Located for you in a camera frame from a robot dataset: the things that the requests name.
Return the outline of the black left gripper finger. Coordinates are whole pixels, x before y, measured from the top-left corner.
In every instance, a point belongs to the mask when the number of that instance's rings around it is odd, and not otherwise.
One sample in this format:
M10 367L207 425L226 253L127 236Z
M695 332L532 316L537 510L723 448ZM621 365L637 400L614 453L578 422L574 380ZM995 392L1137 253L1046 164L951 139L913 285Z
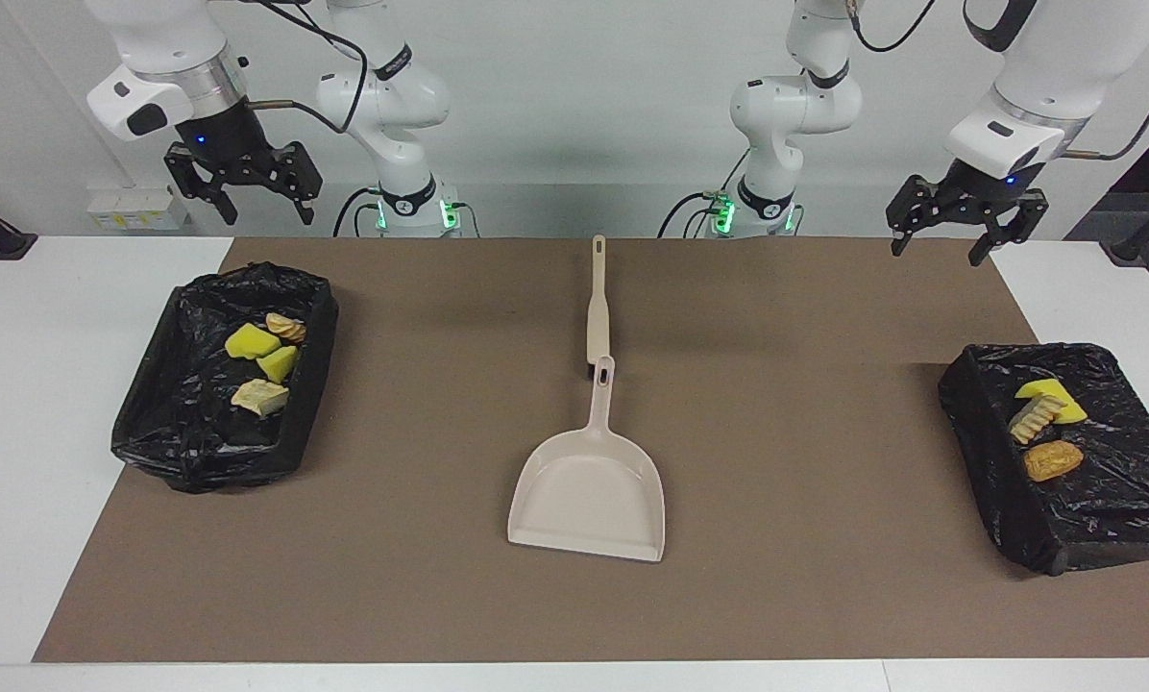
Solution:
M909 176L886 206L890 228L890 253L900 256L913 234L941 223L940 186L920 175Z
M978 205L978 220L982 222L986 230L967 253L971 266L982 264L992 249L1001 248L1002 245L1009 243L1026 243L1030 239L1041 217L1044 216L1044 212L1048 210L1043 189L1030 189L1030 191L1024 192L1021 197L1016 198L1015 207L1013 218L1001 223L1000 215L1004 213L1001 203L984 202Z

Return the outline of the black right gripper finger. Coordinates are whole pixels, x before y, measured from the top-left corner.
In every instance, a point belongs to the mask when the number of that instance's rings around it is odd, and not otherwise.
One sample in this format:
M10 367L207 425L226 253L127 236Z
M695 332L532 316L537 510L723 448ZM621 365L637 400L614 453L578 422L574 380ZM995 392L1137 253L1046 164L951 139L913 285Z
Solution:
M224 175L218 172L205 180L198 172L196 157L184 144L171 144L163 154L165 169L172 176L173 184L178 192L186 200L202 200L214 206L219 213L219 218L228 225L236 223L239 218L232 198L224 191Z
M301 141L268 152L267 189L288 198L304 225L314 223L314 201L323 189L323 176Z

